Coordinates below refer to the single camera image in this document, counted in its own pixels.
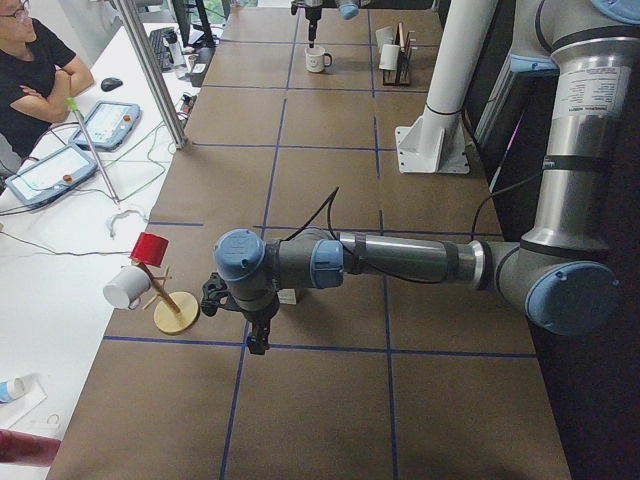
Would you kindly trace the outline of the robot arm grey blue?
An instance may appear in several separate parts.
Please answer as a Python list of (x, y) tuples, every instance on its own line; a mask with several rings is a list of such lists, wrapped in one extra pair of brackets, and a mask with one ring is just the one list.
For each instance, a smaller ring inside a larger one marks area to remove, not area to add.
[(495, 291), (532, 323), (581, 335), (613, 319), (621, 302), (600, 223), (629, 81), (639, 65), (635, 1), (520, 1), (511, 68), (558, 73), (534, 226), (518, 242), (466, 244), (335, 233), (310, 225), (263, 241), (235, 229), (216, 242), (202, 312), (239, 312), (254, 354), (269, 347), (283, 289), (340, 286), (346, 274)]
[(308, 22), (308, 46), (314, 47), (318, 23), (325, 8), (336, 8), (344, 20), (349, 20), (358, 15), (361, 3), (352, 0), (302, 0), (301, 7), (304, 9), (304, 15)]

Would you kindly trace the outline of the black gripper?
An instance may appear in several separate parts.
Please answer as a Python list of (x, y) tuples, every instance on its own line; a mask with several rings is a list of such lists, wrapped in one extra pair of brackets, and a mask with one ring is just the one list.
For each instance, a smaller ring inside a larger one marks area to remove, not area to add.
[(280, 302), (273, 296), (268, 303), (260, 305), (257, 301), (235, 300), (245, 319), (251, 324), (250, 335), (246, 339), (251, 353), (264, 355), (269, 349), (268, 337), (271, 329), (271, 319), (278, 313)]
[(305, 18), (309, 22), (308, 46), (313, 48), (317, 43), (317, 25), (322, 16), (321, 3), (305, 3)]

